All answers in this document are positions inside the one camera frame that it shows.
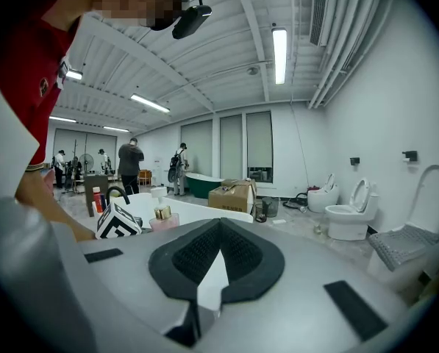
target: gray floor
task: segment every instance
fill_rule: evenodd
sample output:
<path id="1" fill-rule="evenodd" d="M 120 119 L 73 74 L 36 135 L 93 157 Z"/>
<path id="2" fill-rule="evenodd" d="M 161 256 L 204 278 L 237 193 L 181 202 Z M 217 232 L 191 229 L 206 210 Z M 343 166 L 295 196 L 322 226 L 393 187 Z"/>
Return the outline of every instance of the gray floor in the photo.
<path id="1" fill-rule="evenodd" d="M 110 185 L 122 187 L 120 182 L 110 183 Z M 141 187 L 140 191 L 150 192 L 148 187 Z M 89 218 L 88 210 L 85 205 L 85 195 L 83 193 L 61 193 L 60 190 L 54 190 L 54 197 L 69 215 L 81 223 L 87 223 L 87 221 L 91 223 L 91 220 L 93 220 L 93 222 L 95 221 L 94 218 Z M 186 196 L 174 196 L 173 191 L 170 191 L 167 197 L 182 202 L 207 206 L 206 199 L 198 199 L 188 194 Z M 302 213 L 299 210 L 283 207 L 280 203 L 277 216 L 269 218 L 266 222 L 262 223 L 262 225 L 270 229 L 279 230 L 291 235 L 298 235 L 322 243 L 338 252 L 342 257 L 362 270 L 366 270 L 369 264 L 373 249 L 368 241 L 347 241 L 330 238 L 326 233 L 329 228 L 329 222 L 322 214 L 310 211 Z M 401 292 L 400 295 L 407 304 L 413 304 L 422 288 L 423 287 L 417 283 Z"/>

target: fluorescent light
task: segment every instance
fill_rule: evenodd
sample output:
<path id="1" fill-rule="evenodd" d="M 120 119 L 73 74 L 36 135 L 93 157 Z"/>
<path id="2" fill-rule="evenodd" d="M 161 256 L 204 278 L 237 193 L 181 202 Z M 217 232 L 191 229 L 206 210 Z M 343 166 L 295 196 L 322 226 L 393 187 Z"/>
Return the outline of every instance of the fluorescent light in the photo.
<path id="1" fill-rule="evenodd" d="M 286 29 L 273 30 L 275 51 L 275 83 L 284 84 L 286 78 L 286 52 L 288 50 L 288 34 Z"/>
<path id="2" fill-rule="evenodd" d="M 105 128 L 105 129 L 111 129 L 112 131 L 129 132 L 127 129 L 113 128 L 112 126 L 104 126 L 103 128 Z"/>
<path id="3" fill-rule="evenodd" d="M 58 118 L 57 116 L 49 116 L 49 119 L 54 121 L 68 121 L 69 123 L 76 123 L 74 119 Z"/>
<path id="4" fill-rule="evenodd" d="M 72 78 L 72 79 L 82 79 L 82 75 L 83 75 L 83 73 L 82 73 L 82 72 L 75 71 L 74 69 L 71 69 L 71 70 L 70 70 L 69 72 L 67 72 L 65 75 L 66 75 L 67 77 Z"/>
<path id="5" fill-rule="evenodd" d="M 168 108 L 165 108 L 164 106 L 160 106 L 160 105 L 157 104 L 157 103 L 150 102 L 150 101 L 148 101 L 147 99 L 144 99 L 144 98 L 142 98 L 142 97 L 139 97 L 139 96 L 136 95 L 136 94 L 133 94 L 133 95 L 131 96 L 131 99 L 134 100 L 134 101 L 138 101 L 138 102 L 140 102 L 140 103 L 147 104 L 148 106 L 153 107 L 154 109 L 157 109 L 157 110 L 159 110 L 159 111 L 162 111 L 163 113 L 169 113 L 169 112 L 170 112 L 170 110 L 169 110 Z"/>

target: white toilet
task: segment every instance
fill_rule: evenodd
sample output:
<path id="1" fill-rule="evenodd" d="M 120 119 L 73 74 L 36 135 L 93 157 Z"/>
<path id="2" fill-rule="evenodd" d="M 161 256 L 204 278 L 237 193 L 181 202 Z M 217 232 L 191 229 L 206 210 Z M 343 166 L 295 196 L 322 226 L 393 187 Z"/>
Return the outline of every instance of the white toilet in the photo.
<path id="1" fill-rule="evenodd" d="M 393 231 L 407 225 L 439 234 L 439 165 L 431 165 L 422 173 L 407 222 Z M 417 280 L 426 264 L 427 255 L 424 252 L 390 271 L 376 251 L 373 251 L 367 271 L 394 291 L 401 291 Z"/>
<path id="2" fill-rule="evenodd" d="M 336 205 L 340 191 L 335 184 L 335 175 L 330 174 L 325 185 L 307 193 L 307 206 L 311 212 L 324 213 L 325 207 Z"/>
<path id="3" fill-rule="evenodd" d="M 366 178 L 361 179 L 351 193 L 347 205 L 330 205 L 325 208 L 329 217 L 329 236 L 340 240 L 366 238 L 368 222 L 374 219 L 378 209 L 378 195 L 371 192 Z"/>

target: bathtub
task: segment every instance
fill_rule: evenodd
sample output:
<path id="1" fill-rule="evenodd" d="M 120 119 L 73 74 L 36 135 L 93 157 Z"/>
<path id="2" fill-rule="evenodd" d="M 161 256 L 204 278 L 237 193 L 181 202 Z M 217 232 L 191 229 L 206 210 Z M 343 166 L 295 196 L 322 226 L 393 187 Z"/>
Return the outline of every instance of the bathtub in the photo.
<path id="1" fill-rule="evenodd" d="M 196 173 L 186 173 L 186 177 L 188 178 L 188 186 L 190 187 L 191 193 L 201 199 L 207 199 L 208 193 L 220 187 L 223 181 L 223 179 L 212 178 L 211 176 Z"/>

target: faucet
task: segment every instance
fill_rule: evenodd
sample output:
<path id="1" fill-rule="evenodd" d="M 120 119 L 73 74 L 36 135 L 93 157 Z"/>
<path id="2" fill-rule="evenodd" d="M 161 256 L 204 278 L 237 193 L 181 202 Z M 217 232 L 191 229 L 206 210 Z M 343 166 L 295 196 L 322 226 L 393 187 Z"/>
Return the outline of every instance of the faucet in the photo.
<path id="1" fill-rule="evenodd" d="M 108 188 L 108 190 L 107 190 L 107 205 L 110 204 L 110 192 L 113 190 L 117 190 L 123 196 L 126 204 L 130 204 L 130 201 L 128 199 L 128 196 L 126 195 L 126 192 L 124 192 L 124 190 L 122 188 L 119 188 L 118 186 L 113 185 L 110 188 Z"/>

